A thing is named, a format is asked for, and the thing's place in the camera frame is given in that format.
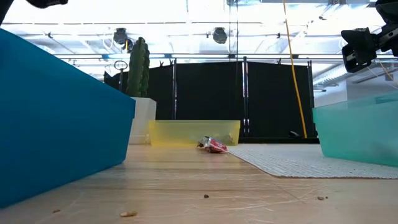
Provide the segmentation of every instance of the cactus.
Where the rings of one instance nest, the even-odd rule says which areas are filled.
[[[132,47],[129,66],[126,93],[133,97],[145,97],[149,79],[149,51],[142,37]]]

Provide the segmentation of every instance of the yellow plastic tray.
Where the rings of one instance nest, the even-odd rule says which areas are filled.
[[[203,136],[235,146],[238,145],[240,128],[240,121],[149,121],[153,146],[196,146]]]

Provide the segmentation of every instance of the crumb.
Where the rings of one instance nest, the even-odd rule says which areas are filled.
[[[135,217],[138,212],[123,212],[120,213],[120,217]]]

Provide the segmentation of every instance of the white woven mat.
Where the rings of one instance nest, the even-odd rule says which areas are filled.
[[[398,179],[398,167],[328,158],[318,144],[240,144],[228,151],[277,177]]]

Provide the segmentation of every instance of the white planter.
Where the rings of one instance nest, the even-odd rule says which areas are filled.
[[[156,102],[150,98],[132,98],[136,101],[136,116],[132,120],[129,144],[150,144],[148,120],[156,118]]]

